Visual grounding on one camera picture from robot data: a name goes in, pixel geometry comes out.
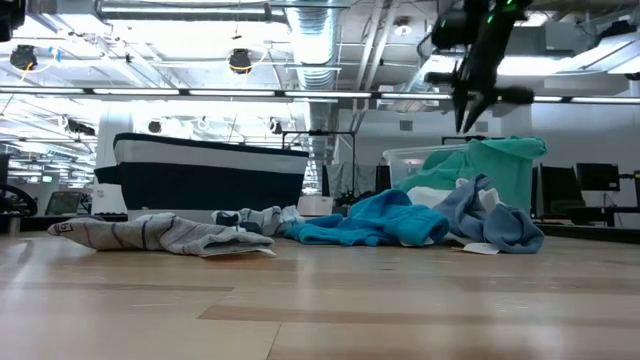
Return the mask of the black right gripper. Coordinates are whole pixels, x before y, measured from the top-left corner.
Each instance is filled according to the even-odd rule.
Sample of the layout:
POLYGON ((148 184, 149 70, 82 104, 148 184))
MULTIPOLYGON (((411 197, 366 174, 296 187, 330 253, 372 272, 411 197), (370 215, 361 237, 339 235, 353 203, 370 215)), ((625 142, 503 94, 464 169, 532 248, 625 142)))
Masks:
POLYGON ((498 67, 505 56, 511 31, 485 30, 478 33, 462 63, 451 72, 428 72, 425 81, 434 85, 445 84, 452 89, 451 96, 455 113, 457 133, 467 133, 480 115, 500 100, 509 104, 532 104, 534 91, 524 86, 498 87, 498 67), (465 121, 469 100, 473 104, 465 121))

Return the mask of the teal dotted shirt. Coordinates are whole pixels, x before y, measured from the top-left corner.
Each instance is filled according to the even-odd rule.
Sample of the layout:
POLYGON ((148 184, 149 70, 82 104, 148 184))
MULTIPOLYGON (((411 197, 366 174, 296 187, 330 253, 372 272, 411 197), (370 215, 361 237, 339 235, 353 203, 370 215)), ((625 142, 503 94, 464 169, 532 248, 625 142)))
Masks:
POLYGON ((452 190, 458 178, 484 174, 492 179, 503 203, 528 211, 534 163, 547 154, 546 143, 536 137, 471 141, 434 167, 424 164, 417 174, 395 187, 405 192, 418 186, 452 190))

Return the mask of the bright blue towel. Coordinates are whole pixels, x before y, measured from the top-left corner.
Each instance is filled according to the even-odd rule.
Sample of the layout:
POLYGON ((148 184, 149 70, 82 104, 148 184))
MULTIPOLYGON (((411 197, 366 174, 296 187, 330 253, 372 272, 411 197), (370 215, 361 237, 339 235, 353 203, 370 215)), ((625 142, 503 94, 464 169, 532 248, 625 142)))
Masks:
POLYGON ((354 204, 346 217, 307 220, 284 236, 305 245, 425 247, 441 242, 449 229, 445 216, 391 189, 354 204))

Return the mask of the pale striped sock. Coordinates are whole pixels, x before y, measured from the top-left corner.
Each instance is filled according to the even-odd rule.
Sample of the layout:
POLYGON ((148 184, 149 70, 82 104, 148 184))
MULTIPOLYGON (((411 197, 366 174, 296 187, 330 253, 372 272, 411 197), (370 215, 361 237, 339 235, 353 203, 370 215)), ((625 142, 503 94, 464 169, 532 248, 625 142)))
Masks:
POLYGON ((267 237, 284 234, 290 228, 305 223, 295 205, 284 208, 273 206, 264 210, 216 210, 211 217, 216 225, 267 237))

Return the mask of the grey striped shirt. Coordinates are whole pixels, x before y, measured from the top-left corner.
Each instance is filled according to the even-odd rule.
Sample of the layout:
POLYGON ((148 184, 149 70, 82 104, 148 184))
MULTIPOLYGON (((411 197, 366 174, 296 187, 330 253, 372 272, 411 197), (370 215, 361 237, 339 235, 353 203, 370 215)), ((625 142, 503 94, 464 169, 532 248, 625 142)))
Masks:
POLYGON ((48 233, 99 251, 165 251, 199 257, 250 252, 271 255, 274 245, 272 238, 261 234, 196 222, 173 213, 143 215, 125 222, 76 217, 51 225, 48 233))

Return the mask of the clear plastic bin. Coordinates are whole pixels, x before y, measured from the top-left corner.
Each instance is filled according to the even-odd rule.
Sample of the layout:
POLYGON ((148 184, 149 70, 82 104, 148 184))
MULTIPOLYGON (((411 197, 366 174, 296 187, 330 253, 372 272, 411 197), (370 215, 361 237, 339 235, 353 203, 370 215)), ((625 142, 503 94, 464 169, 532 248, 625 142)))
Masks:
POLYGON ((434 167, 451 154, 466 148, 466 144, 455 144, 389 149, 382 153, 382 157, 389 166, 391 185, 397 187, 408 177, 421 171, 424 164, 434 167))

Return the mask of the white cloth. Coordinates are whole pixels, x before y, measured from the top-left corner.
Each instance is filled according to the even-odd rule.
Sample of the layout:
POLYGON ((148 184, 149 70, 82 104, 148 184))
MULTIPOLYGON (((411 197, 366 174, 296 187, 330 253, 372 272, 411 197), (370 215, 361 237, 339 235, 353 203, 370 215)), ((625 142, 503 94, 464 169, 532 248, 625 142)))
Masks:
POLYGON ((479 205, 484 211, 491 212, 502 204, 498 190, 492 186, 492 179, 487 177, 458 178, 453 190, 418 186, 410 189, 407 195, 414 205, 448 212, 454 211, 459 205, 479 205))

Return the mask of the black monitor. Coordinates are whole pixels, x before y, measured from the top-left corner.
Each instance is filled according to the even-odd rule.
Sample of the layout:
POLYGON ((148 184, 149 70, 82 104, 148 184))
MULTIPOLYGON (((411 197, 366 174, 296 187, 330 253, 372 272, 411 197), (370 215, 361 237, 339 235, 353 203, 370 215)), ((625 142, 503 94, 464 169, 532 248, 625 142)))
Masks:
POLYGON ((577 163, 577 178, 583 191, 619 191, 619 168, 616 164, 577 163))
POLYGON ((540 166, 542 215, 565 215, 569 208, 584 207, 585 201, 573 167, 540 166))

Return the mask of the blue-grey cloth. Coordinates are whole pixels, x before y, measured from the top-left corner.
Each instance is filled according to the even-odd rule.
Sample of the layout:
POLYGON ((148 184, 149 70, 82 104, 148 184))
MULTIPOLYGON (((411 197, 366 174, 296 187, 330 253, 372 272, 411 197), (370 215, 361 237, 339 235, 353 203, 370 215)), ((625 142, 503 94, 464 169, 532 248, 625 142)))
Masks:
POLYGON ((447 237, 476 253, 537 253, 545 239, 543 232, 523 211, 502 203, 490 185, 489 177, 477 175, 435 206, 448 220, 447 237))

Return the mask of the green potted plant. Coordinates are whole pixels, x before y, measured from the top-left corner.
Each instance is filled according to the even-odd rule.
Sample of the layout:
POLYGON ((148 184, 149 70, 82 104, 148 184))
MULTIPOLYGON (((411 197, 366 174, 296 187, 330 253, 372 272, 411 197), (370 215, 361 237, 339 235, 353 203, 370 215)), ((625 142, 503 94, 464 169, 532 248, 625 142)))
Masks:
POLYGON ((347 216, 353 205, 374 195, 373 191, 365 191, 356 195, 354 191, 348 190, 334 199, 333 213, 347 216))

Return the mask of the white box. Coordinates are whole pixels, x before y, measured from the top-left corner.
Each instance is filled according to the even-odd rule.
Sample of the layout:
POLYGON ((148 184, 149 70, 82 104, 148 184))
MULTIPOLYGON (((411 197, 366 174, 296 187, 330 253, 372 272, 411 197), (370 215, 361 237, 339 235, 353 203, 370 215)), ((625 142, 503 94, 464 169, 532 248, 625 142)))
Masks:
POLYGON ((299 198, 297 210, 304 217, 320 217, 331 215, 334 199, 319 195, 305 195, 299 198))

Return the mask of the grey ceiling pipe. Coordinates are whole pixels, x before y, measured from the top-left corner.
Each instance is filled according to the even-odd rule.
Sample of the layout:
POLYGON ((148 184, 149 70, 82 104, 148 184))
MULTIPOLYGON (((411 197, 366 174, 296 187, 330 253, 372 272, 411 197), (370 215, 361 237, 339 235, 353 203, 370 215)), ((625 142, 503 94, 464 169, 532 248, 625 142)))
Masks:
POLYGON ((286 12, 268 2, 187 3, 153 0, 97 0, 105 20, 214 21, 287 24, 286 12))

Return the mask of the small dark monitor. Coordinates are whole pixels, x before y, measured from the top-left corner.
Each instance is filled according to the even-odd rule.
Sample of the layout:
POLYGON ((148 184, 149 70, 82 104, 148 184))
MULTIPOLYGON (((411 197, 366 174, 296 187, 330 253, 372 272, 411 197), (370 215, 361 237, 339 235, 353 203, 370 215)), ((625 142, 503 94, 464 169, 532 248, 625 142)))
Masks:
POLYGON ((76 214, 80 206, 82 193, 73 191, 58 191, 51 194, 45 214, 65 215, 76 214))

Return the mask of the black wheel-shaped object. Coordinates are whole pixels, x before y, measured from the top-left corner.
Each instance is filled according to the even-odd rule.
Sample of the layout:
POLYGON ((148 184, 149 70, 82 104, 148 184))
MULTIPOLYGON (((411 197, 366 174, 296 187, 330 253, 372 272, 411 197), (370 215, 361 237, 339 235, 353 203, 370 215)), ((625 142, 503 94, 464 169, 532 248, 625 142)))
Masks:
POLYGON ((0 184, 0 215, 32 217, 38 212, 37 202, 25 191, 0 184))

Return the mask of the low black stand frame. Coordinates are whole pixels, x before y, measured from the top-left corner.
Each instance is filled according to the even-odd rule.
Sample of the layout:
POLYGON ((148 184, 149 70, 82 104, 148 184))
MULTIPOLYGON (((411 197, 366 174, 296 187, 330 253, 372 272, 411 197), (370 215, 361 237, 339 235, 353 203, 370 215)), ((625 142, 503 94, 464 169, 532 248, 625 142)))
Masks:
POLYGON ((492 137, 484 135, 465 135, 465 136, 442 136, 441 145, 456 145, 467 144, 471 141, 485 141, 485 140, 502 140, 502 137, 492 137))

